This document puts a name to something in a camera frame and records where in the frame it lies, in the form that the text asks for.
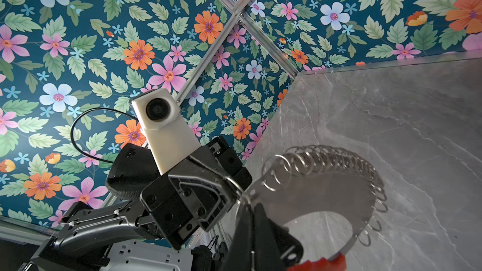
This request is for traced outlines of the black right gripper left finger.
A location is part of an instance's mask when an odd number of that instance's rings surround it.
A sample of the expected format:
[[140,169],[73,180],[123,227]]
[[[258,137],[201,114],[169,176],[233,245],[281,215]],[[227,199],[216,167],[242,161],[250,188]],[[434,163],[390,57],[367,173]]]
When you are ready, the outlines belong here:
[[252,269],[252,251],[254,249],[254,213],[251,206],[240,209],[232,245],[221,270],[249,271]]

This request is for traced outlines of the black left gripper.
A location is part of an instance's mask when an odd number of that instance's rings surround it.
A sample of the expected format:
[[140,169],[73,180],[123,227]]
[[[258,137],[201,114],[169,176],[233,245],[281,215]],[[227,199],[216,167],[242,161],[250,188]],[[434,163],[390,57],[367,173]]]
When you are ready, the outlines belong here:
[[210,231],[251,183],[234,148],[218,136],[148,184],[140,201],[158,235],[179,250],[198,228]]

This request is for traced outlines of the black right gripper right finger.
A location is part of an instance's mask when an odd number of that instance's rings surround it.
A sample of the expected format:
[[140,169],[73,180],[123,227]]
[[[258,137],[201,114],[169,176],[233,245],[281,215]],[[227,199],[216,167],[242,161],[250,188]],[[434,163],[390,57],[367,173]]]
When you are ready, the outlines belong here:
[[286,270],[270,221],[260,203],[254,208],[254,270]]

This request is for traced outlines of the metal keyring holder red handle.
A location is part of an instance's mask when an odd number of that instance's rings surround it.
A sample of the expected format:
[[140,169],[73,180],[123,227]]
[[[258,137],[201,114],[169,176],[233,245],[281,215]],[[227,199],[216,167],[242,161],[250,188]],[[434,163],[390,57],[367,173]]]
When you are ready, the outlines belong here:
[[261,171],[245,195],[252,206],[261,204],[275,224],[331,212],[351,225],[350,239],[330,258],[292,270],[346,270],[351,248],[357,242],[369,247],[370,232],[382,229],[377,214],[388,211],[384,182],[374,166],[354,152],[324,145],[293,146],[268,159]]

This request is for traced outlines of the black tag key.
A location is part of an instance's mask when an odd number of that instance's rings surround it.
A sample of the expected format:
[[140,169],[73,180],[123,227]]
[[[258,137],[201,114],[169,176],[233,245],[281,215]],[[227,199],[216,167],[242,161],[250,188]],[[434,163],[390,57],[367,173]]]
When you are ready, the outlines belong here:
[[270,226],[277,248],[281,254],[281,260],[285,263],[286,267],[297,265],[304,254],[304,248],[301,242],[290,234],[289,228],[282,227],[273,221],[270,221]]

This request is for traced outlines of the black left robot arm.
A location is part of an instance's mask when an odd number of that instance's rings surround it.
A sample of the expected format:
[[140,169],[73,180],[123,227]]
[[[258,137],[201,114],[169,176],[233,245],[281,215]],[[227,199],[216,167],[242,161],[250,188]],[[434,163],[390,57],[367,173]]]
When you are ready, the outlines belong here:
[[95,209],[74,204],[64,227],[31,261],[43,270],[100,270],[110,251],[128,240],[165,240],[180,250],[198,230],[209,231],[245,191],[252,177],[226,140],[217,137],[165,174],[150,149],[128,144],[115,159],[106,185],[120,203]]

